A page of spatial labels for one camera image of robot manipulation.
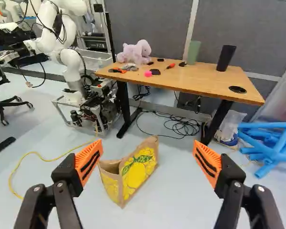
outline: black desk leg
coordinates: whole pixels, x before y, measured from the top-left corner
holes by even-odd
[[[117,138],[122,138],[128,128],[131,126],[133,121],[136,119],[136,117],[139,115],[139,113],[142,111],[141,108],[137,108],[136,111],[130,115],[130,108],[129,108],[129,98],[128,98],[128,91],[127,91],[127,83],[122,81],[117,81],[118,85],[118,92],[117,92],[117,98],[119,99],[121,103],[121,110],[124,118],[124,124],[117,133]]]
[[[213,120],[208,128],[204,129],[204,123],[202,123],[202,131],[201,131],[201,143],[204,145],[208,145],[211,140],[213,139],[216,131],[220,127],[223,119],[225,118],[226,114],[230,110],[233,102],[228,100],[222,100],[220,103],[216,114],[213,117]]]

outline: gray partition wall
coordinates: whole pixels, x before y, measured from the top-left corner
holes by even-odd
[[[286,1],[200,0],[192,40],[202,42],[201,62],[217,63],[224,44],[236,45],[230,64],[242,67],[248,76],[257,73],[259,79],[251,80],[266,99],[286,70]],[[178,106],[194,98],[183,94]],[[217,108],[214,99],[203,101],[207,114]],[[248,113],[247,120],[258,109],[237,103],[233,108]]]
[[[146,39],[152,56],[182,59],[193,0],[105,0],[116,52]]]

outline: green leaf print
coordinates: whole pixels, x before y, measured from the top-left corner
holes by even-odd
[[[149,161],[150,159],[152,159],[152,156],[141,155],[136,159],[136,161],[140,163],[144,163],[146,161]]]
[[[131,164],[126,165],[126,166],[123,167],[123,169],[122,169],[122,176],[124,176],[124,175],[128,172],[128,170],[130,169],[130,167],[131,167],[132,165],[133,165],[133,163],[131,163]]]

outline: pink stuffed animal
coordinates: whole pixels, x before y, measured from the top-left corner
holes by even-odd
[[[147,64],[152,59],[149,56],[152,49],[146,40],[140,40],[137,44],[123,44],[123,52],[117,54],[120,63],[133,62],[135,64]]]

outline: lemon print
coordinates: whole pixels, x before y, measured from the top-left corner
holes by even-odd
[[[123,197],[127,200],[154,171],[154,149],[146,147],[129,158],[122,167]]]
[[[104,173],[101,173],[101,178],[104,184],[104,187],[106,189],[107,194],[109,195],[110,199],[113,200],[113,202],[118,203],[118,181],[112,179],[111,177],[105,175]]]
[[[128,171],[126,183],[128,187],[138,188],[146,178],[145,166],[142,163],[134,162]]]

